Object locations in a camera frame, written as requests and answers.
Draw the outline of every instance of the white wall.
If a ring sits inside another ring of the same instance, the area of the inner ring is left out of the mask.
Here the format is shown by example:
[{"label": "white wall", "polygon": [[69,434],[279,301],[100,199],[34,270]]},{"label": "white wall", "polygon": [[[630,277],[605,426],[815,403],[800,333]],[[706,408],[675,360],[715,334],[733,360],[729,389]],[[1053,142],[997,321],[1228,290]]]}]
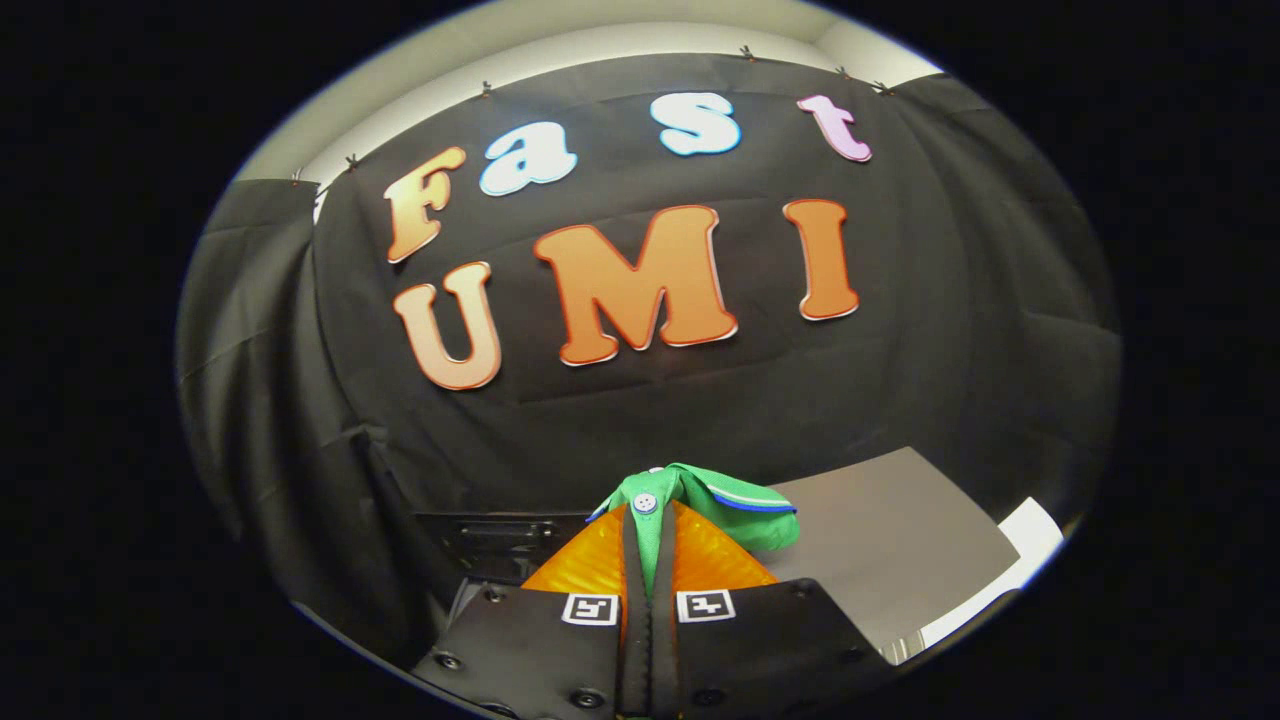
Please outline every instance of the white wall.
[{"label": "white wall", "polygon": [[[618,22],[634,18],[698,22]],[[721,19],[722,22],[708,22]],[[571,28],[570,32],[556,31]],[[236,179],[301,178],[321,187],[425,118],[480,92],[581,63],[660,53],[751,53],[868,82],[899,85],[938,72],[874,31],[795,0],[500,0],[407,36],[289,117]]]},{"label": "white wall", "polygon": [[835,23],[814,46],[844,65],[850,76],[888,87],[942,72],[896,41],[847,20]]},{"label": "white wall", "polygon": [[832,72],[837,64],[806,42],[728,26],[634,23],[570,32],[490,55],[406,94],[320,151],[303,167],[302,178],[328,183],[347,168],[348,155],[364,156],[425,118],[475,97],[484,81],[500,90],[518,79],[595,60],[663,53],[737,55],[742,45],[760,58]]}]

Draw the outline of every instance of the orange letter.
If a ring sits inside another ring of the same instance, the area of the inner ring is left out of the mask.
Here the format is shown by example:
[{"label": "orange letter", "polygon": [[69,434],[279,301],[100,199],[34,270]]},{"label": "orange letter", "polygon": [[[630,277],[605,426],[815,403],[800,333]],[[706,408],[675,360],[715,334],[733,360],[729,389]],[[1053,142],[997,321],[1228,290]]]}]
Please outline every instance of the orange letter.
[{"label": "orange letter", "polygon": [[443,210],[449,204],[449,176],[439,170],[456,170],[466,159],[461,147],[449,147],[388,186],[383,193],[392,201],[388,263],[399,263],[440,234],[440,222],[426,217],[428,208]]},{"label": "orange letter", "polygon": [[444,351],[440,329],[435,325],[435,288],[429,284],[413,286],[396,296],[392,306],[404,320],[408,343],[422,373],[435,384],[448,389],[472,389],[484,386],[498,374],[502,365],[502,347],[498,331],[493,327],[489,299],[484,283],[489,279],[488,263],[468,263],[444,275],[444,290],[458,296],[462,322],[471,340],[471,356],[454,360]]},{"label": "orange letter", "polygon": [[849,217],[845,209],[829,200],[796,200],[782,206],[782,215],[800,228],[804,246],[809,292],[800,301],[800,314],[806,320],[829,320],[858,310],[840,233],[840,224]]},{"label": "orange letter", "polygon": [[716,210],[682,205],[659,210],[649,223],[640,261],[626,258],[591,225],[544,234],[534,255],[550,263],[559,286],[568,342],[566,365],[603,363],[618,354],[618,341],[600,328],[599,307],[635,350],[653,341],[658,305],[667,300],[662,340],[671,346],[724,340],[737,332],[737,318],[724,310],[712,231]]}]

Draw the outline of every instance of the letter t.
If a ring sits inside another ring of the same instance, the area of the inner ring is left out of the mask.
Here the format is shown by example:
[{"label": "letter t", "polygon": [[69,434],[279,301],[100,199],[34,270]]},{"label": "letter t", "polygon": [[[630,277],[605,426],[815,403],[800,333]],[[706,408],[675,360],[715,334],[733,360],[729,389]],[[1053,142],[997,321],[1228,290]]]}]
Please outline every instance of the letter t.
[{"label": "letter t", "polygon": [[818,128],[822,129],[822,136],[827,138],[827,145],[836,152],[840,152],[842,158],[856,163],[865,163],[872,159],[872,149],[865,142],[858,142],[849,133],[849,127],[845,123],[854,122],[854,117],[849,114],[849,110],[836,108],[826,95],[810,95],[804,100],[797,100],[796,105],[805,113],[813,113],[813,119],[818,120]]}]

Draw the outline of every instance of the letter m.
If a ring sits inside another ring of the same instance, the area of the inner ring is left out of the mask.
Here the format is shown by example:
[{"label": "letter m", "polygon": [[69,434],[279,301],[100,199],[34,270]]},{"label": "letter m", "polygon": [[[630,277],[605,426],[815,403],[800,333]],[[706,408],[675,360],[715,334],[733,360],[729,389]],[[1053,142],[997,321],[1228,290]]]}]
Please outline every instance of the letter m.
[{"label": "letter m", "polygon": [[618,341],[604,333],[599,313],[609,316],[632,348],[648,348],[663,297],[662,340],[667,345],[714,342],[737,332],[737,318],[724,310],[712,256],[712,231],[718,223],[716,210],[701,205],[659,210],[635,266],[591,225],[540,237],[534,255],[556,272],[564,309],[568,342],[561,360],[589,365],[618,354]]}]

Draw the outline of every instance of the folded green shirt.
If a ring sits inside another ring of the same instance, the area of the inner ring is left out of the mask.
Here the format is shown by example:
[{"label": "folded green shirt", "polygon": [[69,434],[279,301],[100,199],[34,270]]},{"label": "folded green shirt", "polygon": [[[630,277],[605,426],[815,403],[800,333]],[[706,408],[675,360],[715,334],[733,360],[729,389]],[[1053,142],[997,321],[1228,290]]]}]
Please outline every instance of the folded green shirt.
[{"label": "folded green shirt", "polygon": [[[644,495],[653,500],[640,497]],[[586,521],[618,506],[631,506],[645,596],[650,600],[662,544],[662,514],[671,500],[694,509],[748,552],[780,550],[800,536],[795,506],[771,488],[682,462],[630,475]]]}]

